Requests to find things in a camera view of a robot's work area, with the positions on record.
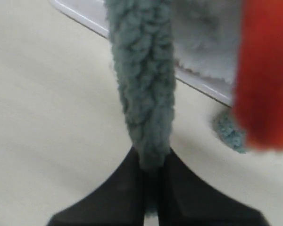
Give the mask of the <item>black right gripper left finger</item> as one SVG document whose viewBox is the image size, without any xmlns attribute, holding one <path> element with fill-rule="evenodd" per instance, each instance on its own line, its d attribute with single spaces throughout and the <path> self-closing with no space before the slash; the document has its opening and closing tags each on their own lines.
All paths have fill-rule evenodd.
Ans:
<svg viewBox="0 0 283 226">
<path fill-rule="evenodd" d="M 95 191 L 55 214 L 49 226 L 142 226 L 143 172 L 131 148 L 114 173 Z"/>
</svg>

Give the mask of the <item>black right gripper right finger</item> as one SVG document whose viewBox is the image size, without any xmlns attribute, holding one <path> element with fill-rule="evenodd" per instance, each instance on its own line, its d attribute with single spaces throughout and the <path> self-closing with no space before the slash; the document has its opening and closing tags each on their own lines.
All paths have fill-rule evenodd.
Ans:
<svg viewBox="0 0 283 226">
<path fill-rule="evenodd" d="M 267 226 L 257 209 L 210 186 L 171 150 L 160 169 L 161 226 Z"/>
</svg>

